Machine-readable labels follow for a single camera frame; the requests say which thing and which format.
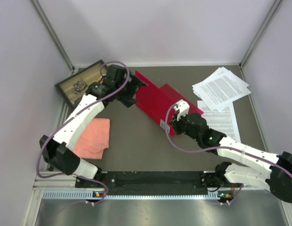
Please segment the red plastic folder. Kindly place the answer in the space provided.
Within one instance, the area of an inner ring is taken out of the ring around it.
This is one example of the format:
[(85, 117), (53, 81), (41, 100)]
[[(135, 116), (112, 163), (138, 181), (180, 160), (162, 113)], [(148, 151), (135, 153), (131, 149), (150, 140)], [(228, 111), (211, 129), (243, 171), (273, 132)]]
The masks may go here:
[(136, 93), (136, 100), (138, 101), (136, 106), (153, 119), (162, 129), (165, 128), (165, 116), (168, 108), (181, 99), (189, 104), (190, 113), (203, 114), (201, 109), (179, 94), (170, 85), (164, 84), (158, 87), (137, 70), (135, 75), (147, 84), (142, 86)]

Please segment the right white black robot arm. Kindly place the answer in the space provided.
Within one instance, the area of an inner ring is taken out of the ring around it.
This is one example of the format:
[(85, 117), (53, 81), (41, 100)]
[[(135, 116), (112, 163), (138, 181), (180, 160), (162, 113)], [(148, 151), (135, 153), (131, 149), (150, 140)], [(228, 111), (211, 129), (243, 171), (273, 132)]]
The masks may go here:
[(210, 128), (198, 113), (172, 117), (169, 122), (176, 134), (185, 134), (197, 142), (200, 152), (232, 159), (240, 165), (223, 162), (215, 169), (220, 186), (249, 184), (271, 192), (276, 198), (292, 203), (292, 154), (268, 153), (239, 143)]

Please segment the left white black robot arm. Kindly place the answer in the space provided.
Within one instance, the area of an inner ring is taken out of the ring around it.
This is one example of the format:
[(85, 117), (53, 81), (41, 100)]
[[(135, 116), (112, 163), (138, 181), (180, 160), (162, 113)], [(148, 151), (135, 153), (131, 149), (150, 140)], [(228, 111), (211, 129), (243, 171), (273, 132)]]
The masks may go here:
[(40, 139), (40, 157), (62, 174), (84, 177), (93, 187), (100, 185), (102, 170), (76, 155), (75, 145), (95, 116), (110, 102), (118, 100), (131, 107), (137, 102), (134, 96), (138, 90), (146, 85), (127, 67), (109, 65), (100, 81), (88, 86), (68, 119), (50, 136)]

